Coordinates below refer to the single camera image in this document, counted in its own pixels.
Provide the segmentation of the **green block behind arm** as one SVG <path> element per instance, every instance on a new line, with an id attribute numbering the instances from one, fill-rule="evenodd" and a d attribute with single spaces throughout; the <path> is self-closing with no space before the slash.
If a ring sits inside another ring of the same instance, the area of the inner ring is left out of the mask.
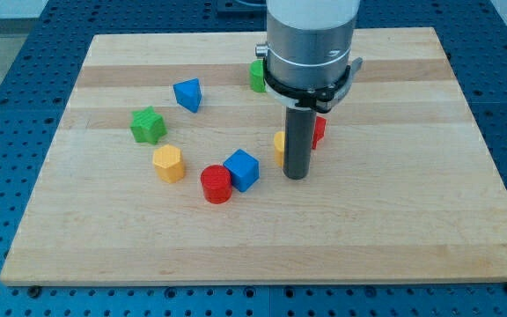
<path id="1" fill-rule="evenodd" d="M 249 84 L 254 92 L 265 92 L 263 61 L 255 60 L 249 66 Z"/>

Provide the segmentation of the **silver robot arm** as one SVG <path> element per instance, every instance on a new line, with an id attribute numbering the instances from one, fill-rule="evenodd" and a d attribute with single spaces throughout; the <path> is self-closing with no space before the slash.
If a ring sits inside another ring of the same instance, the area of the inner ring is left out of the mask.
<path id="1" fill-rule="evenodd" d="M 363 59 L 349 61 L 359 0 L 268 0 L 267 39 L 255 48 L 266 90 L 286 107 L 326 114 Z"/>

